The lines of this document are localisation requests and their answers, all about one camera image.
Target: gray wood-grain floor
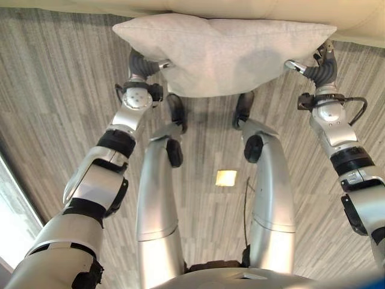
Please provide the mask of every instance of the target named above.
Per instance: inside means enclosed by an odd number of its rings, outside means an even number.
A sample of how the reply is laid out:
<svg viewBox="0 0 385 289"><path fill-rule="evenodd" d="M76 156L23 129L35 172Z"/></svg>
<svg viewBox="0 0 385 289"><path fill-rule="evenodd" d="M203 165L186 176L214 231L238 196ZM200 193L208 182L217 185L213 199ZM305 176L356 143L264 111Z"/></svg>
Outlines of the gray wood-grain floor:
<svg viewBox="0 0 385 289"><path fill-rule="evenodd" d="M129 45L111 27L124 20L0 9L1 146L46 220L62 208L66 182L119 107L113 85L127 79ZM335 47L340 92L369 101L355 125L357 134L376 164L385 167L385 49ZM286 73L255 91L252 117L280 133L288 159L298 225L295 273L322 279L375 264L368 240L353 233L343 213L337 174L308 125L309 114L296 110L297 96L312 91L309 81ZM240 134L231 129L236 96L183 101L189 130L174 187L186 261L241 259L245 180L251 176L255 185L255 167L243 159ZM358 109L359 104L349 104L348 115ZM141 162L149 136L165 122L167 108L161 105L130 159L129 193L105 222L99 288L138 288L135 210ZM216 187L218 169L238 170L236 185Z"/></svg>

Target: white pillow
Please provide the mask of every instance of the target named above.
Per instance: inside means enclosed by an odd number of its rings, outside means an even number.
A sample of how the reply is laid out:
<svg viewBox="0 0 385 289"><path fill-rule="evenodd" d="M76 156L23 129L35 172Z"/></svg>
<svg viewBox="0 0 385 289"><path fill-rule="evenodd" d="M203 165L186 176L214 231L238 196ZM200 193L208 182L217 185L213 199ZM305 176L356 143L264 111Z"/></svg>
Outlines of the white pillow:
<svg viewBox="0 0 385 289"><path fill-rule="evenodd" d="M175 64L162 71L170 92L202 98L248 92L278 77L287 59L309 56L336 27L171 13L135 18L112 29L146 58Z"/></svg>

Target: humanoid robot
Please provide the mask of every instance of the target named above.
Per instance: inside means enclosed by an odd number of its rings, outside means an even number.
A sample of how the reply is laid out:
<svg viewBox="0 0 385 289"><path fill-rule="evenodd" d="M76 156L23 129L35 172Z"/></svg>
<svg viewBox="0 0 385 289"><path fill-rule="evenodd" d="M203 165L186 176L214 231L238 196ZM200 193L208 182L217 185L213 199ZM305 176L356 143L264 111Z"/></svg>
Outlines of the humanoid robot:
<svg viewBox="0 0 385 289"><path fill-rule="evenodd" d="M367 103L337 93L337 64L331 41L327 40L318 52L318 67L291 60L285 63L316 86L314 95L304 93L299 97L298 109L310 111L310 125L345 192L341 201L346 216L355 232L368 236L374 258L384 270L385 175L352 128ZM162 87L148 85L146 80L170 65L167 60L147 61L131 52L129 81L123 87L116 86L118 95L122 93L122 107L73 174L64 190L64 209L42 229L7 289L92 289L100 283L103 220L119 209L128 190L123 173L144 116L163 99ZM348 101L363 101L363 108L350 122L343 106ZM180 98L170 94L167 102L171 123L150 139L138 193L141 288L364 288L366 278L353 284L352 280L342 280L319 285L292 275L295 222L288 167L277 133L249 118L253 104L250 94L240 95L232 120L233 127L242 132L246 160L263 168L257 172L250 245L245 248L242 263L217 261L188 269L180 243L171 173L183 162L180 139L187 122ZM379 286L385 282L381 273L367 278Z"/></svg>

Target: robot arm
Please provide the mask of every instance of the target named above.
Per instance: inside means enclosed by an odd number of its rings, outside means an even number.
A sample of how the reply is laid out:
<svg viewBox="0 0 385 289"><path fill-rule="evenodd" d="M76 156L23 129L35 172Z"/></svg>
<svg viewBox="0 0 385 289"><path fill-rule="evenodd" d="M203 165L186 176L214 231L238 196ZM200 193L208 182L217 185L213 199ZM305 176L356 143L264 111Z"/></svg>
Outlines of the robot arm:
<svg viewBox="0 0 385 289"><path fill-rule="evenodd" d="M306 67L292 60L285 63L316 85L315 95L304 93L299 97L298 109L311 112L310 125L346 193L341 198L346 216L356 233L369 236L374 258L379 267L385 268L385 174L374 164L352 128L365 111L366 101L337 93L337 64L330 40L319 52L321 57L315 57L319 67ZM343 104L352 100L363 101L364 106L349 123Z"/></svg>
<svg viewBox="0 0 385 289"><path fill-rule="evenodd" d="M135 51L130 58L122 107L73 174L64 190L64 209L39 233L7 289L92 289L100 283L103 219L120 207L128 189L123 174L144 116L162 100L162 87L148 85L146 79L167 67L167 62L146 61Z"/></svg>

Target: silver robot leg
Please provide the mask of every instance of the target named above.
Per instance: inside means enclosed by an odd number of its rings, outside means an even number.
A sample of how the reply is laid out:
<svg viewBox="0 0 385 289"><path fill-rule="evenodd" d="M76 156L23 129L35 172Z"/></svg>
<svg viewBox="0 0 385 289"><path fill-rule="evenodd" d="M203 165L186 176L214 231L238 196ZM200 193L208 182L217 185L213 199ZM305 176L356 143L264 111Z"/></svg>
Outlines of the silver robot leg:
<svg viewBox="0 0 385 289"><path fill-rule="evenodd" d="M254 120L242 122L248 161L258 163L250 228L250 267L292 273L294 201L288 166L277 133Z"/></svg>
<svg viewBox="0 0 385 289"><path fill-rule="evenodd" d="M144 157L137 210L141 288L153 288L184 273L171 175L172 168L182 164L181 132L182 126L174 123L160 129Z"/></svg>

